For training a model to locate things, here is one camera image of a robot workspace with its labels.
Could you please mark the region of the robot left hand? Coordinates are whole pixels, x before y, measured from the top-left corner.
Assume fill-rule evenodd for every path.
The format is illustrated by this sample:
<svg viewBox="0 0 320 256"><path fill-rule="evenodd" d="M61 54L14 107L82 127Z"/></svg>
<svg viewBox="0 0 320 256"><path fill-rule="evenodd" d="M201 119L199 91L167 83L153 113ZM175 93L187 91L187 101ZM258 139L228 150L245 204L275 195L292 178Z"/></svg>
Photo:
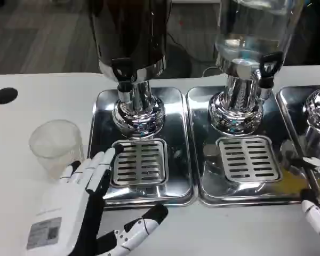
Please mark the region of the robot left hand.
<svg viewBox="0 0 320 256"><path fill-rule="evenodd" d="M161 203L141 217L99 237L116 144L84 162L74 161L44 192L31 222L24 255L128 255L167 217Z"/></svg>

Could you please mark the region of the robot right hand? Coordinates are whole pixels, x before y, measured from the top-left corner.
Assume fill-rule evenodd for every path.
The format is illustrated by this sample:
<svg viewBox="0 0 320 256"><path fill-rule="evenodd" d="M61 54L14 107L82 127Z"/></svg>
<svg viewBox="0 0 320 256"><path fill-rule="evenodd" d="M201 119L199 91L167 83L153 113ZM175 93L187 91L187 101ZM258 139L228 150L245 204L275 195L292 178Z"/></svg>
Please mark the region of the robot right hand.
<svg viewBox="0 0 320 256"><path fill-rule="evenodd" d="M290 159L291 165L305 170L316 171L320 174L320 159L316 157L303 157ZM300 192L301 209L306 220L320 236L320 203L312 189L303 189Z"/></svg>

